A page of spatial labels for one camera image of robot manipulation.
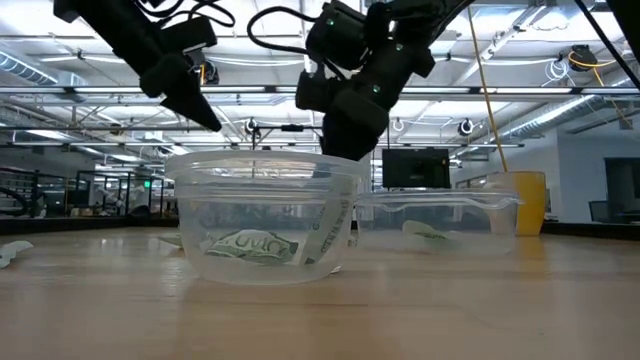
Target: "desk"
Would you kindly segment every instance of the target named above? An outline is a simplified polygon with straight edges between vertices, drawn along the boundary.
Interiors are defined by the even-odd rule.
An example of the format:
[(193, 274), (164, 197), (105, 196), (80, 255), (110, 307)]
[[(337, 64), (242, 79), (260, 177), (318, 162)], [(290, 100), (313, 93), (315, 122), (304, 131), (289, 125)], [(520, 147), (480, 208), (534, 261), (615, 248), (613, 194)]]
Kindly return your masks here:
[(637, 359), (640, 245), (520, 240), (464, 258), (353, 250), (285, 287), (197, 278), (124, 228), (0, 237), (35, 248), (0, 270), (3, 359)]

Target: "clear plastic container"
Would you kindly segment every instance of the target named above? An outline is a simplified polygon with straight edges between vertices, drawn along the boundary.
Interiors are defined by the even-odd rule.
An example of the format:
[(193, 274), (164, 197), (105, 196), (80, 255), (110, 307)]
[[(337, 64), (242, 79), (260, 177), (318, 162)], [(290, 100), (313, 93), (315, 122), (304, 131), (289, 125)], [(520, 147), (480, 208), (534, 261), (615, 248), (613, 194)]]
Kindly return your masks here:
[(251, 285), (316, 280), (340, 265), (366, 171), (277, 151), (192, 153), (167, 170), (190, 263), (206, 279)]
[(517, 196), (492, 191), (364, 194), (359, 248), (424, 254), (494, 255), (515, 245)]

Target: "yellow container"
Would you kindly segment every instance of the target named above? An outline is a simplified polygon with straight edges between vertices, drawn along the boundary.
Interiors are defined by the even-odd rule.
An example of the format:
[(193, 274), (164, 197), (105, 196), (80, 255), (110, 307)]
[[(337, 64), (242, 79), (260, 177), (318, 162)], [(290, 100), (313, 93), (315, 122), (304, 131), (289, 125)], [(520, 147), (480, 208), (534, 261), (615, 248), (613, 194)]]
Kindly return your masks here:
[(487, 176), (487, 184), (495, 189), (509, 189), (518, 193), (523, 202), (518, 207), (518, 236), (540, 235), (547, 206), (544, 173), (522, 171), (492, 174)]

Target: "black robotic arm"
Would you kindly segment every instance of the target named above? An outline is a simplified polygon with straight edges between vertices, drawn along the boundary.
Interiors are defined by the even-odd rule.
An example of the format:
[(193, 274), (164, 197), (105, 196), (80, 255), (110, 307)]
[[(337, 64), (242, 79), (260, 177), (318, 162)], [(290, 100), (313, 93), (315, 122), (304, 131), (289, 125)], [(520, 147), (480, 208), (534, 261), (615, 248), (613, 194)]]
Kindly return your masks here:
[[(183, 23), (163, 28), (184, 0), (177, 0), (166, 11), (151, 12), (142, 3), (157, 7), (165, 0), (55, 0), (54, 13), (68, 22), (78, 16), (113, 47), (140, 75), (140, 87), (150, 97), (166, 95), (162, 105), (218, 131), (220, 122), (200, 92), (194, 70), (203, 60), (199, 52), (217, 43), (210, 18), (193, 18), (187, 12)], [(203, 6), (226, 10), (218, 0), (196, 0), (194, 9)], [(584, 3), (575, 0), (600, 37), (612, 50), (625, 72), (640, 88), (636, 76), (617, 54), (593, 20)], [(361, 14), (338, 0), (325, 3), (318, 18), (311, 18), (292, 9), (273, 7), (256, 14), (248, 23), (247, 33), (259, 46), (274, 50), (294, 51), (308, 55), (318, 64), (315, 73), (300, 74), (296, 91), (296, 106), (325, 114), (321, 147), (324, 154), (359, 160), (372, 151), (378, 138), (389, 125), (389, 111), (397, 103), (402, 89), (412, 74), (427, 77), (435, 67), (429, 46), (444, 32), (447, 25), (474, 0), (395, 0), (377, 2)], [(632, 47), (638, 44), (635, 22), (621, 12), (631, 11), (633, 2), (608, 0), (621, 21), (621, 27)], [(306, 49), (267, 44), (252, 35), (252, 26), (264, 15), (284, 11), (305, 21), (313, 21)], [(155, 13), (164, 18), (151, 22), (145, 15)], [(233, 26), (235, 19), (223, 26)], [(389, 33), (389, 25), (395, 27)], [(335, 77), (327, 78), (325, 66)], [(349, 79), (337, 67), (359, 72)]]

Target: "black monitor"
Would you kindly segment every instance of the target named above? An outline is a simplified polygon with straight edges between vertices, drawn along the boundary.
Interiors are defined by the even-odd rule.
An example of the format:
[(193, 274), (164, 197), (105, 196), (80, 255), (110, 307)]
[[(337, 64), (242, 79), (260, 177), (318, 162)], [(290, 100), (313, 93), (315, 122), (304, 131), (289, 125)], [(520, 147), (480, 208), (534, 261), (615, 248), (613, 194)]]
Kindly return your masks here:
[(382, 186), (449, 189), (449, 150), (382, 150)]

